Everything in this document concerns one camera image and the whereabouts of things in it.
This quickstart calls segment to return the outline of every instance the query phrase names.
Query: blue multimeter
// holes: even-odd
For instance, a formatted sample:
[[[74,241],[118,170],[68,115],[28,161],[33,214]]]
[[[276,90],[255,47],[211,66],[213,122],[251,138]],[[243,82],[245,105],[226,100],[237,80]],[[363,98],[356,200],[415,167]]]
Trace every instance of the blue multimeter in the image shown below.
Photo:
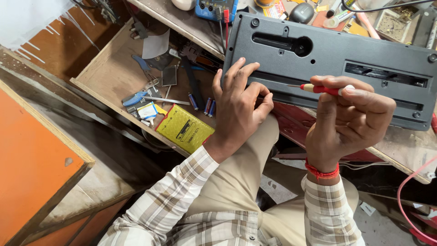
[[[235,13],[237,12],[238,0],[197,0],[195,13],[197,16],[206,18],[212,21],[217,21],[215,15],[215,8],[221,8],[223,10],[229,10],[229,22],[234,21]]]

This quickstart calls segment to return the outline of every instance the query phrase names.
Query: small box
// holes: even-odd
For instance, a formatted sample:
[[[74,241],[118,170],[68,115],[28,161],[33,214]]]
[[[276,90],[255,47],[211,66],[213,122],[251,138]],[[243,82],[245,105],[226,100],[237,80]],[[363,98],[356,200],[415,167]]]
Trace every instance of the small box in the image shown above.
[[[188,153],[193,154],[215,130],[178,105],[173,104],[155,131]]]

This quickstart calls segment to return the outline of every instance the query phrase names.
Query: red screwdriver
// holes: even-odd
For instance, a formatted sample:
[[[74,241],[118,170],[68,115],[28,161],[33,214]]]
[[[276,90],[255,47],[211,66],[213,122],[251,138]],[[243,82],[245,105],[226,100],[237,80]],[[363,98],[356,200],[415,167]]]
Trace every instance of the red screwdriver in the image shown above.
[[[334,96],[341,96],[341,92],[344,88],[355,89],[355,87],[351,84],[346,86],[346,87],[343,87],[343,88],[326,88],[322,85],[315,86],[313,84],[302,84],[302,85],[289,84],[287,86],[299,87],[301,90],[312,92],[312,93],[324,93],[324,92],[326,92],[326,93],[334,95]]]

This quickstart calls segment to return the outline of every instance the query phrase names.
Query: pink cable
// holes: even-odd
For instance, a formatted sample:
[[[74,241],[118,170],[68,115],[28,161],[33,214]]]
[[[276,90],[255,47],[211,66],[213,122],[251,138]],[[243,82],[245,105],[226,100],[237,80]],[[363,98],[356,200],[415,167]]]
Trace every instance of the pink cable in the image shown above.
[[[425,238],[433,241],[433,242],[437,242],[437,240],[428,237],[427,235],[423,234],[421,231],[419,231],[419,229],[417,229],[412,223],[411,221],[408,219],[407,215],[405,214],[404,210],[402,209],[402,204],[401,204],[401,190],[404,187],[404,185],[410,180],[412,179],[414,176],[416,176],[420,171],[422,171],[425,167],[427,167],[430,163],[432,163],[433,161],[435,161],[437,159],[437,155],[434,156],[432,159],[430,159],[429,161],[427,161],[425,163],[425,165],[421,166],[417,171],[415,171],[413,174],[411,174],[410,176],[408,176],[408,178],[406,178],[401,185],[399,186],[398,189],[398,205],[399,208],[401,209],[402,214],[404,215],[405,219],[407,219],[408,223],[413,227],[413,229],[419,233],[420,235],[424,236]]]
[[[357,13],[358,19],[364,23],[364,25],[367,27],[367,30],[369,31],[369,34],[374,39],[381,39],[378,35],[378,33],[375,31],[375,28],[373,28],[372,24],[370,24],[369,19],[367,18],[365,13]]]

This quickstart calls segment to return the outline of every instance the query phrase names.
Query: screwdriver handle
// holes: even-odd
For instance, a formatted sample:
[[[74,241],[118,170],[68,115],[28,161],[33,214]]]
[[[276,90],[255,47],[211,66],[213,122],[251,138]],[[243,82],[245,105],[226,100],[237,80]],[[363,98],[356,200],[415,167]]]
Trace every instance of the screwdriver handle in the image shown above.
[[[304,91],[312,93],[328,93],[334,96],[341,96],[341,92],[344,88],[355,88],[353,85],[348,85],[344,88],[326,88],[322,85],[315,86],[313,84],[302,84],[300,88]]]

